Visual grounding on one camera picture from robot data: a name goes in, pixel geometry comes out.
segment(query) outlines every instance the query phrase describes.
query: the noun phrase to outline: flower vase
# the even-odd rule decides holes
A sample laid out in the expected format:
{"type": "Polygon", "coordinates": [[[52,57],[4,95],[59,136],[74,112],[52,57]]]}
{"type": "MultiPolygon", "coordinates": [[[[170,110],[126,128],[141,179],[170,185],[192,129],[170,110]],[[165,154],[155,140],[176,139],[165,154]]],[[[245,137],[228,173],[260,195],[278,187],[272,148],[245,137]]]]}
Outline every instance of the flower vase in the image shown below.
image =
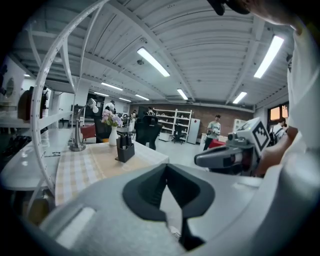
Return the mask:
{"type": "Polygon", "coordinates": [[[116,146],[117,145],[117,139],[118,139],[117,127],[116,126],[111,126],[111,133],[110,133],[110,136],[109,136],[109,145],[110,146],[116,146]]]}

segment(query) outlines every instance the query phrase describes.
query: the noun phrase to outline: black chair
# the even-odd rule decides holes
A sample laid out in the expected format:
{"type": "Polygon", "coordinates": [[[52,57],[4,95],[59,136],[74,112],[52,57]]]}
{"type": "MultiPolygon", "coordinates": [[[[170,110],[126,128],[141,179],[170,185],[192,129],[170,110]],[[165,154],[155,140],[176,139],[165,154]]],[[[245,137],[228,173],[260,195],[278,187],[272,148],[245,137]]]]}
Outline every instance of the black chair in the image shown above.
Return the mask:
{"type": "Polygon", "coordinates": [[[154,126],[158,123],[158,117],[154,116],[154,115],[145,115],[142,118],[142,122],[146,123],[150,126],[154,126]]]}
{"type": "Polygon", "coordinates": [[[173,133],[173,142],[180,142],[181,144],[184,142],[181,137],[183,137],[183,133],[182,133],[182,126],[176,124],[174,126],[174,133],[173,133]]]}
{"type": "Polygon", "coordinates": [[[135,141],[144,146],[149,142],[149,148],[156,150],[156,139],[161,128],[159,124],[149,125],[145,122],[138,122],[135,124],[135,141]]]}
{"type": "Polygon", "coordinates": [[[95,143],[103,143],[103,139],[108,139],[111,134],[111,126],[101,122],[102,118],[94,119],[95,143]]]}

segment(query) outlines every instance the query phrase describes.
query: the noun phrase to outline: ceiling vent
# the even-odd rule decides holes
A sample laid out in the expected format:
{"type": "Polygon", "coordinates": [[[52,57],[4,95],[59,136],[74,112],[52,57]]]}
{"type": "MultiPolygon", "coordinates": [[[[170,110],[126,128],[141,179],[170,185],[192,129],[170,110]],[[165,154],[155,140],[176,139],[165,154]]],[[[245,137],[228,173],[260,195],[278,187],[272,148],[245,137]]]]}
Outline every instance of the ceiling vent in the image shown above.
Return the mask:
{"type": "Polygon", "coordinates": [[[165,99],[175,104],[186,104],[188,102],[188,100],[184,100],[181,96],[166,96],[165,99]]]}

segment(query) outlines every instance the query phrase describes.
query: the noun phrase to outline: shelf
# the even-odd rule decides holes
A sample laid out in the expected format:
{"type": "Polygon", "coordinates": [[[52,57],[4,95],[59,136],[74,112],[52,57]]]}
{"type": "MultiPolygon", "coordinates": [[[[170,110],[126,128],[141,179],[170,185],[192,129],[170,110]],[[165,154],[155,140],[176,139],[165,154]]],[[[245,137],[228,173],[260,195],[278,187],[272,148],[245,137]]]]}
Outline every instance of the shelf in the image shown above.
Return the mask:
{"type": "Polygon", "coordinates": [[[188,121],[190,120],[189,118],[184,118],[184,117],[183,118],[182,117],[176,117],[176,119],[188,120],[188,121]]]}
{"type": "MultiPolygon", "coordinates": [[[[41,134],[42,150],[47,154],[61,152],[71,137],[72,129],[49,129],[41,134]]],[[[45,157],[47,173],[55,180],[60,156],[45,157]]],[[[0,173],[5,189],[14,191],[33,191],[43,177],[33,142],[28,143],[6,164],[0,173]]],[[[43,182],[42,189],[47,188],[43,182]]]]}
{"type": "Polygon", "coordinates": [[[30,128],[30,122],[13,117],[0,117],[1,128],[30,128]]]}
{"type": "Polygon", "coordinates": [[[166,128],[166,127],[162,127],[162,129],[169,130],[169,131],[173,131],[172,129],[166,128]]]}
{"type": "Polygon", "coordinates": [[[178,110],[177,112],[178,112],[178,113],[187,113],[187,114],[189,114],[189,115],[190,115],[190,113],[191,113],[190,111],[179,111],[179,110],[178,110]]]}
{"type": "Polygon", "coordinates": [[[173,124],[174,124],[173,122],[166,122],[166,121],[162,121],[162,120],[159,120],[158,122],[159,122],[159,123],[164,123],[164,124],[170,124],[170,125],[173,125],[173,124]]]}
{"type": "Polygon", "coordinates": [[[18,118],[18,111],[0,111],[1,128],[30,128],[30,121],[18,118]]]}
{"type": "Polygon", "coordinates": [[[160,118],[175,118],[174,116],[160,115],[160,114],[156,114],[155,116],[160,118]]]}
{"type": "Polygon", "coordinates": [[[163,109],[154,109],[154,111],[160,111],[160,112],[173,112],[175,113],[175,110],[163,110],[163,109]]]}
{"type": "Polygon", "coordinates": [[[45,84],[52,91],[75,94],[74,87],[68,82],[58,82],[47,79],[45,84]]]}
{"type": "Polygon", "coordinates": [[[51,114],[46,117],[43,117],[43,118],[39,119],[39,121],[38,121],[39,129],[41,130],[41,129],[53,124],[54,122],[59,121],[62,118],[70,116],[71,114],[72,114],[72,111],[61,111],[59,113],[51,114]]]}

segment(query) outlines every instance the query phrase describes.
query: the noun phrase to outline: shelving unit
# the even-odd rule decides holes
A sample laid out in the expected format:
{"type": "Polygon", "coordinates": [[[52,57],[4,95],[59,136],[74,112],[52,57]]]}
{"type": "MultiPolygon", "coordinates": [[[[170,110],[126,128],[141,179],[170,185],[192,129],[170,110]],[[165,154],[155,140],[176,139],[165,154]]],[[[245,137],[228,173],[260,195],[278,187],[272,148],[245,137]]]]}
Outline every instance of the shelving unit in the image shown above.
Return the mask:
{"type": "Polygon", "coordinates": [[[177,125],[178,121],[182,122],[185,121],[185,123],[180,123],[180,126],[186,127],[186,131],[182,130],[182,133],[185,134],[185,137],[182,137],[181,139],[184,141],[187,141],[188,134],[189,134],[189,128],[190,128],[190,122],[192,117],[192,110],[191,111],[180,111],[178,109],[176,110],[165,110],[165,109],[154,109],[154,112],[157,112],[155,115],[159,118],[159,123],[161,124],[168,124],[172,126],[171,128],[168,128],[167,126],[163,126],[162,130],[159,135],[159,140],[162,141],[171,141],[174,137],[175,132],[175,125],[177,125]]]}
{"type": "Polygon", "coordinates": [[[44,58],[40,59],[37,48],[33,41],[31,29],[29,29],[29,42],[31,44],[32,53],[37,61],[39,70],[37,73],[32,93],[32,102],[30,107],[30,123],[23,120],[15,119],[10,116],[0,116],[0,125],[10,128],[29,128],[32,142],[22,148],[2,170],[0,177],[2,185],[13,191],[34,191],[31,198],[37,193],[38,189],[49,189],[52,195],[55,194],[56,173],[60,156],[53,156],[53,152],[61,152],[72,134],[71,129],[58,129],[58,120],[69,116],[72,111],[59,111],[59,99],[62,92],[77,94],[83,71],[82,65],[85,55],[90,32],[95,23],[96,18],[104,4],[108,0],[98,0],[84,9],[80,14],[75,16],[68,23],[59,35],[54,37],[54,41],[47,51],[44,58]],[[80,56],[79,77],[77,84],[74,84],[69,65],[68,54],[68,36],[87,16],[96,11],[86,29],[85,37],[82,44],[80,56]],[[48,82],[48,72],[51,65],[59,52],[62,59],[63,68],[69,83],[48,82]],[[39,117],[41,98],[44,86],[52,90],[49,99],[48,116],[39,117]],[[41,134],[41,129],[48,127],[49,130],[41,134]]]}
{"type": "MultiPolygon", "coordinates": [[[[48,129],[41,134],[41,148],[45,152],[47,172],[53,177],[56,177],[60,156],[46,156],[53,152],[61,152],[71,134],[72,129],[57,128],[48,129]]],[[[33,191],[42,177],[33,141],[15,154],[0,174],[3,187],[14,191],[33,191]]],[[[47,188],[48,185],[44,181],[41,189],[47,188]]]]}

